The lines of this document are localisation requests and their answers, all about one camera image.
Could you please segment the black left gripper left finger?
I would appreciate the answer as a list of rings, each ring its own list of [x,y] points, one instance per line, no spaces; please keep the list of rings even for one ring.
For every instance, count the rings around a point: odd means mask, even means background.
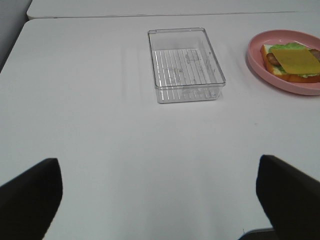
[[[47,158],[0,187],[0,238],[42,240],[63,197],[59,161]]]

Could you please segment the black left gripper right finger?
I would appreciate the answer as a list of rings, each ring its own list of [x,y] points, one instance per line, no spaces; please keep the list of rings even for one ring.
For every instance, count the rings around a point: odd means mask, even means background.
[[[262,155],[256,195],[281,240],[320,238],[320,183],[274,155]]]

